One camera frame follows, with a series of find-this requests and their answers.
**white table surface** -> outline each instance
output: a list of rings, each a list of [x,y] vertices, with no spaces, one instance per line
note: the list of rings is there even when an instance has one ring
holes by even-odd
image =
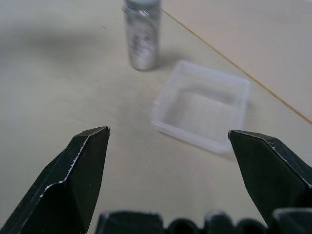
[[[163,9],[312,123],[311,0],[164,0]]]
[[[210,47],[162,17],[161,62],[127,60],[122,2],[4,0],[0,7],[0,226],[41,170],[83,130],[110,126],[103,211],[157,211],[165,225],[202,225],[211,209],[262,220],[233,152],[218,156],[157,132],[151,109],[179,59],[245,77]],[[312,165],[311,125],[252,82],[245,129],[281,139]]]

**black plastic part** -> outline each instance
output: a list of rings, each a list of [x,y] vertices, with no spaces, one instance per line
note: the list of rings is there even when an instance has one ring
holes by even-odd
[[[252,219],[241,220],[236,227],[237,234],[266,234],[266,228],[258,221]]]
[[[268,225],[283,207],[310,207],[312,168],[279,139],[229,131],[247,191]]]
[[[222,211],[210,212],[205,217],[203,234],[234,234],[232,220]]]
[[[76,135],[43,169],[0,233],[86,233],[101,187],[109,135],[108,127]]]
[[[198,227],[189,219],[180,218],[173,221],[167,230],[167,234],[199,234]]]
[[[158,214],[107,212],[101,214],[96,234],[164,234],[164,229]]]
[[[274,211],[274,222],[271,233],[311,234],[311,208],[285,208]]]

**jar cap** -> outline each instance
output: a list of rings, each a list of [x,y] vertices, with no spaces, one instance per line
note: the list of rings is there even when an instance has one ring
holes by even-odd
[[[130,8],[148,8],[160,4],[160,0],[125,0]]]

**yellow line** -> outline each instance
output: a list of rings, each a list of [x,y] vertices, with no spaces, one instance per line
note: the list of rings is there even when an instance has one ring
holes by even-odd
[[[164,9],[162,11],[167,14],[169,17],[171,17],[174,21],[176,21],[178,24],[186,28],[190,33],[192,33],[194,36],[196,36],[198,39],[200,39],[202,42],[204,42],[206,45],[208,45],[210,48],[212,48],[215,52],[217,52],[220,56],[222,56],[225,60],[227,60],[230,64],[232,64],[234,67],[236,67],[238,70],[240,70],[242,73],[244,73],[246,76],[248,76],[250,79],[252,79],[254,82],[256,82],[258,85],[260,85],[262,88],[264,88],[267,92],[269,92],[273,97],[278,99],[280,102],[282,102],[285,106],[287,106],[289,109],[291,109],[293,112],[295,112],[298,116],[300,116],[302,119],[304,119],[309,124],[312,124],[312,120],[305,117],[303,114],[301,114],[299,111],[297,111],[295,108],[290,106],[287,102],[282,100],[278,95],[273,93],[270,89],[268,89],[266,86],[261,84],[258,80],[253,78],[251,75],[249,75],[247,72],[245,72],[242,68],[240,68],[238,65],[236,65],[234,62],[232,62],[229,58],[227,58],[225,55],[223,55],[221,52],[219,52],[217,49],[215,49],[213,46],[211,46],[208,42],[206,42],[203,38],[201,38],[199,35],[194,33],[191,29],[186,27],[183,23],[178,21],[176,18],[174,18],[172,15],[170,15],[168,12],[166,12]]]

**transparent square box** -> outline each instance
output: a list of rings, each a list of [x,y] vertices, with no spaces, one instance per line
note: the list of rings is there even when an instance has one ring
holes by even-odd
[[[250,82],[179,61],[156,99],[152,123],[158,131],[190,144],[226,153],[228,131],[242,130]]]

